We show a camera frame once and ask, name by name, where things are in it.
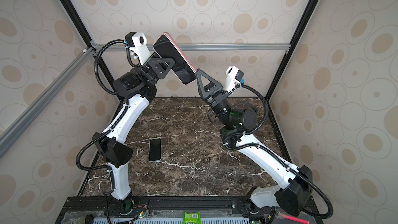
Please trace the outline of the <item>phone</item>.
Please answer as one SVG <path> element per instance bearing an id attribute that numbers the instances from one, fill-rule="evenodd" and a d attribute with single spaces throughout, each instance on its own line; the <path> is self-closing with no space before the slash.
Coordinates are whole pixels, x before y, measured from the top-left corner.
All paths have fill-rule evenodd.
<path id="1" fill-rule="evenodd" d="M 172 70 L 184 85 L 196 80 L 196 70 L 169 33 L 162 33 L 153 44 L 153 49 L 161 58 L 175 61 Z"/>

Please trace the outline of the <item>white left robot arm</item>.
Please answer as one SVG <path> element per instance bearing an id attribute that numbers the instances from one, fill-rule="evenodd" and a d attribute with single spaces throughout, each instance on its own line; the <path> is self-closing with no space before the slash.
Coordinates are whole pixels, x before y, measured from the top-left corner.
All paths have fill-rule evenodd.
<path id="1" fill-rule="evenodd" d="M 151 58 L 144 66 L 131 69 L 113 83 L 125 103 L 116 119 L 104 130 L 106 135 L 93 138 L 97 139 L 95 145 L 110 167 L 112 197 L 119 201 L 131 196 L 128 163 L 133 152 L 124 143 L 138 117 L 155 98 L 156 83 L 166 77 L 173 65 L 172 58 Z"/>

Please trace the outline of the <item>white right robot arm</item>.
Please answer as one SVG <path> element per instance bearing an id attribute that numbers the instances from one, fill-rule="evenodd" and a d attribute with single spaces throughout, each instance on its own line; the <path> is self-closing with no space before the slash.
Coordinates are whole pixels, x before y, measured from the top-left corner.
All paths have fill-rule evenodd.
<path id="1" fill-rule="evenodd" d="M 227 71 L 227 85 L 223 86 L 204 71 L 196 72 L 200 97 L 223 124 L 220 137 L 226 148 L 246 155 L 277 183 L 275 187 L 258 187 L 250 194 L 249 211 L 261 207 L 280 207 L 292 216 L 304 211 L 312 194 L 313 172 L 298 167 L 267 148 L 254 135 L 268 119 L 268 104 L 264 102 L 264 116 L 257 120 L 257 108 L 250 103 L 233 106 L 228 97 L 241 85 L 243 73 L 232 66 Z"/>

